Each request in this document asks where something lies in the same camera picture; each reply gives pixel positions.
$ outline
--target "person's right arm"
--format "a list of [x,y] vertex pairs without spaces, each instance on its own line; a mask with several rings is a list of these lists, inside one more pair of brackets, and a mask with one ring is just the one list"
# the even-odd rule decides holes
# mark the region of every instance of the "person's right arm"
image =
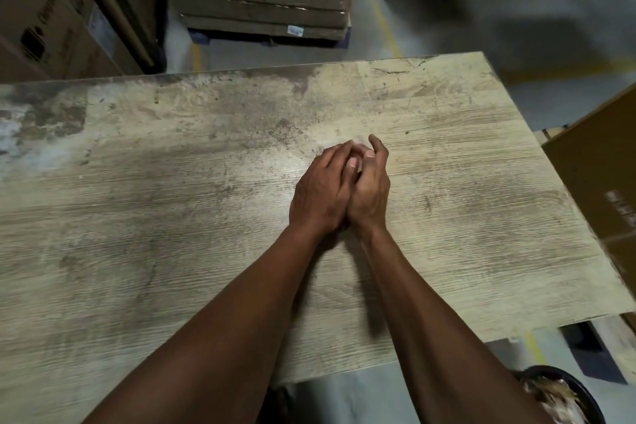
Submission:
[[415,410],[426,423],[552,424],[409,264],[386,228],[389,152],[371,135],[347,215],[370,265]]

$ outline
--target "worn table surface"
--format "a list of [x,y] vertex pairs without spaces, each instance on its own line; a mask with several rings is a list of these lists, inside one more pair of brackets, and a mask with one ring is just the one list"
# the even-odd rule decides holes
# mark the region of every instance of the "worn table surface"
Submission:
[[[2,415],[72,421],[255,260],[316,153],[391,151],[389,227],[489,341],[634,308],[481,53],[0,86]],[[395,359],[351,235],[277,381]]]

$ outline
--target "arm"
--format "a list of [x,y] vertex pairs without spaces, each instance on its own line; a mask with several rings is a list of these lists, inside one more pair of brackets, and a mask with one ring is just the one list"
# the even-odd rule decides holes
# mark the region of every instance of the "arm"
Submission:
[[86,418],[94,423],[254,423],[318,243],[344,218],[357,174],[353,142],[300,179],[290,225]]
[[552,424],[409,264],[386,229],[389,152],[375,136],[347,215],[360,238],[417,414],[431,423]]

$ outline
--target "concrete floor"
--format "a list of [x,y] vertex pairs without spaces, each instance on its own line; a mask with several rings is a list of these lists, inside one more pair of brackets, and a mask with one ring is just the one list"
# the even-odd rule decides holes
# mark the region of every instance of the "concrete floor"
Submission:
[[[482,50],[530,128],[570,124],[636,81],[636,0],[354,0],[348,49],[212,40],[170,13],[168,72]],[[584,378],[557,330],[491,344],[511,368],[548,363],[582,378],[609,424],[633,422],[636,388]],[[311,423],[416,423],[397,364],[295,386]]]

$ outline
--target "person's right hand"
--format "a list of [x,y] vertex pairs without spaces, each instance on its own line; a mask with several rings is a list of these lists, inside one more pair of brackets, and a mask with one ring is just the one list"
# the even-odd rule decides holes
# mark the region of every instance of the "person's right hand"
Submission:
[[391,181],[387,175],[389,151],[375,135],[369,136],[373,149],[362,149],[362,175],[355,184],[346,215],[358,236],[365,238],[386,229],[387,201]]

